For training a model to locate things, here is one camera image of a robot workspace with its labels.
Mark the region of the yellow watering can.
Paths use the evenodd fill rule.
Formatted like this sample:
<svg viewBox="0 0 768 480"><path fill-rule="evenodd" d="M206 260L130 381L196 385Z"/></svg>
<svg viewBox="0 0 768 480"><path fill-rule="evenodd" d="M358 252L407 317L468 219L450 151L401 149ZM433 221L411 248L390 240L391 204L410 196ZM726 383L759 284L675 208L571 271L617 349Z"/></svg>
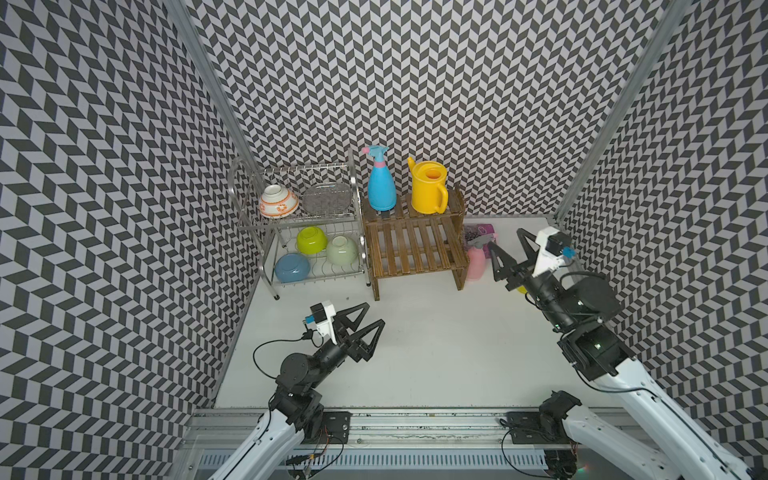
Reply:
<svg viewBox="0 0 768 480"><path fill-rule="evenodd" d="M434 161L407 159L412 179L411 206L424 215L443 214L448 206L447 169Z"/></svg>

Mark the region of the blue spray bottle pink cap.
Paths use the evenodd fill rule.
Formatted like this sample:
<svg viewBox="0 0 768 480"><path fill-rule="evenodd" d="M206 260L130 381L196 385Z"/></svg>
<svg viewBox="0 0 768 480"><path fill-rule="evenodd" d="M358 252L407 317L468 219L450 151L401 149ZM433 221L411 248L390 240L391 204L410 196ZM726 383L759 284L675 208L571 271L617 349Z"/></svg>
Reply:
<svg viewBox="0 0 768 480"><path fill-rule="evenodd" d="M373 159L373 169L368 181L368 200L370 206L378 212L387 212L395 207L397 193L393 176L387 166L386 146L371 145L363 147L361 152Z"/></svg>

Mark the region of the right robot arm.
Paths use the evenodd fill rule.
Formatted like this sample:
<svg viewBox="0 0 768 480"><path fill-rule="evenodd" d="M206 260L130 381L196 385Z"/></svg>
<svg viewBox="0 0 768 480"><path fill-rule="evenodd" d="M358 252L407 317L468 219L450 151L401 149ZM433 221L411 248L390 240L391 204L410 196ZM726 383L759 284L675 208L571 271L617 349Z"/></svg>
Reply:
<svg viewBox="0 0 768 480"><path fill-rule="evenodd" d="M367 407L537 407L565 436L643 479L763 479L673 401L610 329L602 275L568 269L563 232L520 230L525 257L489 249L494 280L453 292L409 284L378 308Z"/></svg>

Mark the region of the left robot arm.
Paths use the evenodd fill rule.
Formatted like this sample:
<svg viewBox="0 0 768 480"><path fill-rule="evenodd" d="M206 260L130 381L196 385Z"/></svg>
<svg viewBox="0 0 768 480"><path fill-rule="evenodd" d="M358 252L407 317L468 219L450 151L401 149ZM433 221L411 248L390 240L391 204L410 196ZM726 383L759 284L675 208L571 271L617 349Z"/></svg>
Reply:
<svg viewBox="0 0 768 480"><path fill-rule="evenodd" d="M374 355L385 321L363 326L369 309L366 302L342 310L329 301L310 307L298 340L319 339L320 345L311 355L296 352L285 357L272 378L276 389L266 413L213 473L214 479L267 479L290 451L317 439L324 415L317 387L345 360L369 361Z"/></svg>

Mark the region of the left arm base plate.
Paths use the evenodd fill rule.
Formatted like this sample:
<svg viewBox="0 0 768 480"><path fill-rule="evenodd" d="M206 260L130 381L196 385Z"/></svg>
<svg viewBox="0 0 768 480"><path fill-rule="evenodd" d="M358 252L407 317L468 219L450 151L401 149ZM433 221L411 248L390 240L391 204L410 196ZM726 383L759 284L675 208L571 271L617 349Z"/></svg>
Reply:
<svg viewBox="0 0 768 480"><path fill-rule="evenodd" d="M303 444L324 446L326 444L347 444L350 434L352 413L350 411L324 411L315 417L304 429Z"/></svg>

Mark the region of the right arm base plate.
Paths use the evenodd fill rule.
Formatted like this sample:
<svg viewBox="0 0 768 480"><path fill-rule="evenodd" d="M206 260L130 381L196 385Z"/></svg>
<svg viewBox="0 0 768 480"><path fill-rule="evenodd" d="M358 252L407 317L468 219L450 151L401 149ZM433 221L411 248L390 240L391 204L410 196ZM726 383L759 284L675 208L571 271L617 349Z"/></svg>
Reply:
<svg viewBox="0 0 768 480"><path fill-rule="evenodd" d="M562 421L538 411L509 411L504 422L514 444L567 445Z"/></svg>

